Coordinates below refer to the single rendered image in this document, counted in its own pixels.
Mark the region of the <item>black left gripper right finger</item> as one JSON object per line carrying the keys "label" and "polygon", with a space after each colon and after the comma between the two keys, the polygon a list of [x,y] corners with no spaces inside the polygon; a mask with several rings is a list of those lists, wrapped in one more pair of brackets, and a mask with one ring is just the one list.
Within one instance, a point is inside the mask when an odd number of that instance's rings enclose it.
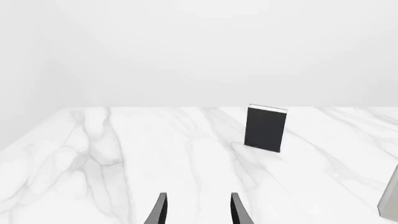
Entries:
{"label": "black left gripper right finger", "polygon": [[230,210],[233,224],[254,224],[236,192],[231,194]]}

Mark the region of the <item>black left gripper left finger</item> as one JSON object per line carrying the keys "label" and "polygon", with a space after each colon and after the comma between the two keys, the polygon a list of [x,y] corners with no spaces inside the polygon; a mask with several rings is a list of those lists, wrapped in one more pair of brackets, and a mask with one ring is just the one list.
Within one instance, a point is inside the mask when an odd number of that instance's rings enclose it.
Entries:
{"label": "black left gripper left finger", "polygon": [[167,218],[167,194],[162,192],[144,224],[165,224]]}

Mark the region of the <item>black standing book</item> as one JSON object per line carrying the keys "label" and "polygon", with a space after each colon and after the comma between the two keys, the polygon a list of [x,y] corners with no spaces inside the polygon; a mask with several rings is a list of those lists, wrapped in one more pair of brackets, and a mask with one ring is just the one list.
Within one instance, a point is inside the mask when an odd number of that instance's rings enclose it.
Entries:
{"label": "black standing book", "polygon": [[250,104],[248,107],[244,145],[280,152],[287,110]]}

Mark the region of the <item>grey book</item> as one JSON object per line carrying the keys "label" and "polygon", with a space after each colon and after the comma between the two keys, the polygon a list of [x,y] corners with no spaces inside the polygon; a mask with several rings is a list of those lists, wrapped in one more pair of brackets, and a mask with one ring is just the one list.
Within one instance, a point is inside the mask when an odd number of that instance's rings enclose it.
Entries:
{"label": "grey book", "polygon": [[380,217],[398,223],[398,165],[381,196],[377,210]]}

